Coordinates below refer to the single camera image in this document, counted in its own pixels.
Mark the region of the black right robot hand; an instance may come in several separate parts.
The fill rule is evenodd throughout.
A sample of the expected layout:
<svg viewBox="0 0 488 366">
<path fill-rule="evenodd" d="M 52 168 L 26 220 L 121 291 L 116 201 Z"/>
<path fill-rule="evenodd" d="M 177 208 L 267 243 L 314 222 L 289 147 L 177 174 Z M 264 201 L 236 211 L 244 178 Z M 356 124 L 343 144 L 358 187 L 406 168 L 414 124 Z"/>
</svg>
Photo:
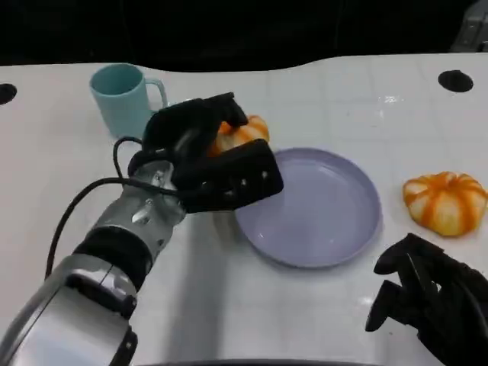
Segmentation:
<svg viewBox="0 0 488 366">
<path fill-rule="evenodd" d="M 487 279 L 435 244 L 409 233 L 377 260 L 385 280 L 368 314 L 365 329 L 386 319 L 417 330 L 419 341 L 445 365 L 487 363 Z"/>
</svg>

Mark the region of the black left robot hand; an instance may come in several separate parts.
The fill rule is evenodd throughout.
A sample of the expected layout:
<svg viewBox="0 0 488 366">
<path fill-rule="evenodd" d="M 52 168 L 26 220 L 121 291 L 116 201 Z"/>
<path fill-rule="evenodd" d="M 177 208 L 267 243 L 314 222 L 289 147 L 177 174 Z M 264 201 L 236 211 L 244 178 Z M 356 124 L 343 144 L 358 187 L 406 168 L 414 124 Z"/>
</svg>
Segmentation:
<svg viewBox="0 0 488 366">
<path fill-rule="evenodd" d="M 232 92 L 163 108 L 149 119 L 142 150 L 161 153 L 173 165 L 196 161 L 207 154 L 223 122 L 234 128 L 248 123 Z"/>
</svg>

